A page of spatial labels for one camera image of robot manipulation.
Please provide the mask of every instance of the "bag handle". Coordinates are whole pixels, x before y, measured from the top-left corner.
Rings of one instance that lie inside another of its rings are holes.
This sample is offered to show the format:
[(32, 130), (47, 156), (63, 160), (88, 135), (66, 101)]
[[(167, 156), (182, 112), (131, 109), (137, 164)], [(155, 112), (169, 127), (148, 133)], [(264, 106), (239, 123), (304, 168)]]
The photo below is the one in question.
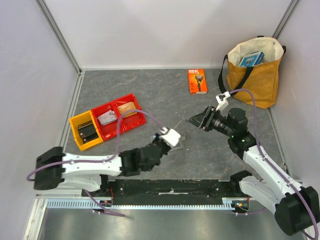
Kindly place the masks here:
[[(227, 90), (226, 90), (226, 87), (225, 87), (225, 85), (224, 85), (224, 80), (222, 79), (222, 72), (223, 72), (223, 70), (224, 70), (224, 64), (225, 64), (225, 61), (226, 61), (227, 59), (228, 59), (228, 55), (225, 55), (225, 56), (224, 56), (224, 59), (223, 59), (222, 67), (221, 67), (221, 72), (220, 72), (220, 75), (219, 75), (219, 77), (218, 77), (218, 85), (219, 85), (219, 89), (220, 89), (220, 91), (221, 91), (222, 94), (227, 91)], [(236, 87), (234, 88), (234, 90), (240, 89), (240, 88), (243, 87), (243, 85), (245, 84), (245, 82), (246, 82), (247, 79), (249, 78), (249, 76), (250, 76), (250, 74), (251, 74), (251, 72), (252, 72), (253, 69), (254, 69), (253, 66), (248, 66), (248, 67), (246, 68), (245, 74), (244, 74), (242, 80), (239, 82), (238, 86), (236, 86)]]

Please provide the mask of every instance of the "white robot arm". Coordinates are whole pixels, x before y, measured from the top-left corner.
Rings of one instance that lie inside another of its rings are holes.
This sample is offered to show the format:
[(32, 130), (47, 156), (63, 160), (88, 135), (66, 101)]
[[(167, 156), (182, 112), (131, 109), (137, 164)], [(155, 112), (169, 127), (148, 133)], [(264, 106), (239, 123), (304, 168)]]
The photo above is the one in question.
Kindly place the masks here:
[(317, 191), (311, 186), (304, 188), (268, 156), (248, 131), (246, 112), (240, 108), (232, 108), (227, 116), (221, 116), (220, 110), (228, 105), (227, 98), (230, 96), (229, 92), (217, 95), (217, 107), (208, 106), (204, 112), (187, 119), (187, 122), (206, 132), (216, 130), (229, 137), (230, 149), (264, 180), (260, 182), (248, 171), (238, 172), (230, 177), (235, 190), (251, 196), (265, 206), (286, 234), (291, 236), (313, 225), (304, 201), (319, 223)]
[(75, 155), (64, 153), (62, 147), (53, 147), (36, 159), (36, 168), (58, 162), (62, 164), (37, 171), (33, 187), (35, 190), (50, 190), (68, 186), (94, 192), (100, 189), (101, 175), (129, 177), (139, 175), (141, 171), (151, 171), (181, 137), (174, 129), (166, 127), (154, 136), (152, 143), (116, 156)]

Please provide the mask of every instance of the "gray speckled surface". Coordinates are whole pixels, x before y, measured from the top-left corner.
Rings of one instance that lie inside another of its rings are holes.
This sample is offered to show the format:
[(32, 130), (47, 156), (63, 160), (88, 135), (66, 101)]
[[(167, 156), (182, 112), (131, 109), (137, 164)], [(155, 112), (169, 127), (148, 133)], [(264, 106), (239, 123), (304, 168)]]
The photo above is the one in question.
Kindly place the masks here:
[[(154, 115), (165, 126), (173, 128), (183, 117), (199, 114), (208, 105), (217, 105), (215, 95), (220, 93), (217, 83), (219, 73), (219, 69), (206, 69), (208, 93), (191, 95), (186, 69), (86, 71), (75, 115), (133, 93), (144, 111)], [(253, 107), (232, 98), (222, 114), (227, 115), (228, 109), (233, 107), (246, 111), (249, 130), (253, 133)], [(257, 110), (257, 124), (264, 149), (283, 167), (267, 110)], [(185, 133), (184, 149), (164, 156), (161, 165), (155, 166), (151, 172), (142, 172), (131, 178), (228, 180), (230, 175), (241, 170), (255, 173), (231, 152), (227, 137), (221, 133), (204, 132), (185, 121), (176, 130)], [(147, 118), (146, 124), (121, 135), (121, 150), (148, 144), (150, 136), (157, 131), (157, 125)], [(71, 132), (65, 151), (81, 155), (109, 155), (114, 152), (115, 146), (116, 139), (113, 138), (86, 151), (80, 151)]]

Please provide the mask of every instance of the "cable clip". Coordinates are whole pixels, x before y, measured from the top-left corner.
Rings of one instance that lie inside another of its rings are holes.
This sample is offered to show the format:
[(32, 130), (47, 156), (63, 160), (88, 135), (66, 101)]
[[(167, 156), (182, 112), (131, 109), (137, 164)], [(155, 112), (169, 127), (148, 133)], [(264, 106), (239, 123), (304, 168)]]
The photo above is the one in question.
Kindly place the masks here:
[(218, 106), (216, 107), (216, 111), (220, 110), (222, 111), (223, 109), (226, 108), (226, 106), (229, 105), (227, 99), (230, 98), (231, 95), (228, 91), (226, 91), (225, 93), (222, 93), (222, 94), (218, 94), (217, 96), (215, 96), (217, 102), (218, 102)]

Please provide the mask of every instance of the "blue box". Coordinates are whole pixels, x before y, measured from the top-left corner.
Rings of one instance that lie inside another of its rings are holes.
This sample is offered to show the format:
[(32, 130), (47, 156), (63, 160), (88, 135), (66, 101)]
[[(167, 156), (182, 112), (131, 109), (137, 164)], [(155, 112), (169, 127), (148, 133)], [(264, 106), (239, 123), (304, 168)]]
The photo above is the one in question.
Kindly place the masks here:
[(264, 58), (264, 53), (262, 51), (255, 51), (249, 55), (242, 58), (239, 67), (253, 67), (261, 63)]

